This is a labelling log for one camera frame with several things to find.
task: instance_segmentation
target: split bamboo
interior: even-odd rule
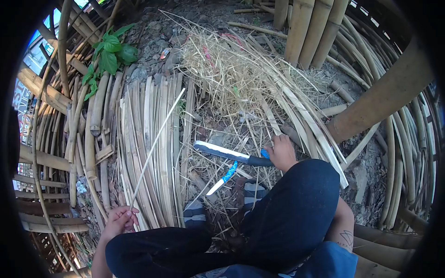
[[[358,224],[354,224],[354,236],[370,242],[400,249],[416,249],[422,240],[422,237],[413,234],[384,232]]]
[[[284,22],[286,22],[288,0],[276,0],[274,12],[274,27],[277,30],[282,30]]]
[[[301,48],[300,57],[298,59],[300,67],[304,70],[309,68],[312,58],[314,57],[333,3],[334,0],[315,1],[311,22],[309,23],[306,38],[304,39],[303,47]]]
[[[413,249],[389,247],[354,237],[354,253],[392,270],[402,271],[414,252]]]
[[[293,67],[297,66],[298,57],[303,47],[307,28],[311,21],[315,0],[295,0],[292,10],[293,21],[290,25],[289,37],[286,41],[284,59]]]
[[[107,71],[105,71],[102,75],[102,78],[99,82],[99,86],[97,88],[97,92],[95,94],[93,111],[92,111],[93,114],[90,120],[91,122],[89,123],[89,125],[87,124],[91,134],[95,137],[101,134],[102,110],[104,108],[104,99],[107,91],[109,77],[110,74]]]
[[[433,72],[426,53],[413,38],[399,60],[382,78],[327,123],[328,130],[337,143],[347,140],[409,103],[432,79]]]
[[[329,49],[331,49],[337,36],[338,29],[340,28],[341,21],[343,20],[346,7],[349,4],[349,0],[335,0],[332,5],[331,12],[329,13],[326,27],[324,27],[323,35],[321,36],[320,43],[311,62],[311,66],[314,68],[321,68]]]
[[[95,95],[89,98],[88,102],[88,112],[86,116],[86,126],[91,126],[91,117],[93,116],[94,110],[94,100]],[[97,179],[96,175],[96,160],[95,160],[95,151],[94,151],[94,136],[91,134],[89,130],[85,131],[85,176],[89,180]]]

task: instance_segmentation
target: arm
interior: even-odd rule
[[[354,214],[341,197],[338,198],[337,210],[329,226],[324,241],[337,242],[352,253],[354,245]]]
[[[96,253],[94,254],[93,264],[91,266],[92,277],[111,278],[113,276],[105,259],[105,247],[110,240],[115,236],[122,234],[124,230],[132,230],[133,224],[139,225],[135,215],[139,210],[133,208],[133,213],[129,210],[130,206],[125,205],[109,212],[107,225],[101,234],[101,238],[97,244]]]

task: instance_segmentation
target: tattoo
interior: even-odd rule
[[[345,248],[349,252],[352,252],[352,247],[354,246],[354,235],[347,230],[343,230],[343,233],[340,233],[340,235],[344,238],[346,243],[337,242],[337,244]]]

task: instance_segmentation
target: blue jeans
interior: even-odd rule
[[[327,162],[295,164],[241,222],[246,237],[237,253],[205,253],[203,230],[161,228],[121,234],[106,247],[111,272],[126,277],[191,277],[233,264],[272,273],[291,271],[323,241],[339,197],[340,176]]]

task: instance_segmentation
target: dark pants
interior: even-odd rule
[[[322,242],[337,208],[339,184],[330,164],[304,160],[246,215],[241,252],[205,253],[211,244],[206,231],[161,228],[115,237],[106,247],[108,267],[118,278],[191,277],[232,264],[290,271]]]

